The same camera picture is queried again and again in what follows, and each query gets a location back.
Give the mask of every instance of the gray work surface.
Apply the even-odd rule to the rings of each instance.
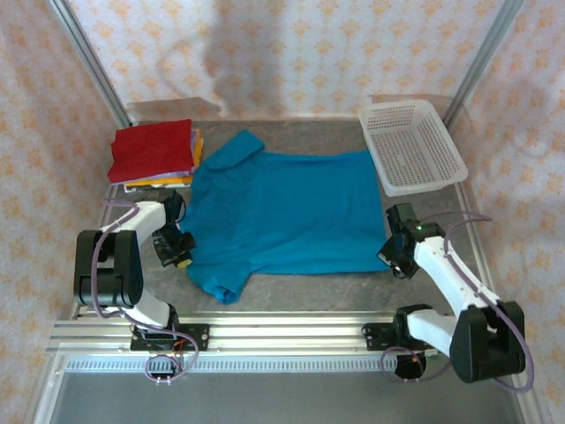
[[[363,130],[357,121],[222,121],[192,125],[202,130],[205,157],[244,129],[262,139],[266,150],[271,152],[338,155],[367,149]],[[179,192],[190,201],[190,189]],[[136,199],[139,195],[124,194],[120,189],[118,197]],[[381,188],[380,197],[383,210],[375,213],[383,215],[386,208],[406,201],[411,202],[419,217],[461,208],[453,186],[394,198],[389,198]],[[122,208],[115,208],[112,219],[123,213]],[[445,216],[436,221],[447,228],[449,223],[461,219],[460,216]],[[454,236],[453,245],[475,272],[477,265],[465,229]],[[442,313],[450,312],[448,303],[422,270],[411,280],[396,279],[391,272],[324,276],[253,275],[238,303],[225,306],[196,287],[184,269],[175,269],[172,265],[163,268],[149,240],[141,247],[141,260],[145,287],[157,298],[174,305],[180,314],[197,311],[394,311],[398,307],[416,303],[427,303]]]
[[[443,359],[431,361],[428,372]],[[51,424],[520,424],[516,398],[494,382],[430,382],[378,373],[191,374],[170,387],[142,374],[67,373]]]

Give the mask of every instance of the red folded shirt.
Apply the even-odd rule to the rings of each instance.
[[[185,119],[117,130],[109,181],[116,184],[191,170],[191,129],[192,121]]]

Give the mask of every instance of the patterned wallpaper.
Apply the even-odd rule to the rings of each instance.
[[[469,101],[454,139],[497,289],[526,313],[538,387],[565,416],[565,20],[527,1]]]
[[[502,0],[70,0],[138,120],[353,117],[452,96]]]
[[[15,424],[71,310],[76,236],[99,223],[116,127],[46,0],[3,3],[0,75],[0,421]]]

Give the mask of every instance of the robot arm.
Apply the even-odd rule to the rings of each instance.
[[[419,268],[433,279],[454,315],[440,315],[428,305],[402,308],[395,319],[404,334],[399,339],[426,342],[450,357],[464,382],[520,373],[525,355],[516,336],[484,299],[495,304],[524,334],[524,313],[516,302],[502,302],[471,272],[452,248],[456,265],[480,291],[456,272],[444,251],[443,230],[437,223],[421,223],[410,204],[387,211],[392,237],[378,256],[398,277],[411,278]]]
[[[153,245],[163,267],[171,263],[178,268],[188,265],[192,261],[190,251],[196,244],[190,233],[182,233],[177,227],[183,204],[182,197],[174,190],[148,193],[137,202],[138,214],[104,240],[96,275],[98,300],[106,310],[123,308],[134,320],[161,329],[175,326],[174,307],[143,288],[139,246],[153,236]],[[82,231],[77,237],[74,295],[80,305],[92,305],[94,246],[108,228]]]

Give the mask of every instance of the laundry basket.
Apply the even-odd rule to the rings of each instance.
[[[467,167],[426,100],[376,103],[359,112],[385,193],[431,192],[465,180]]]

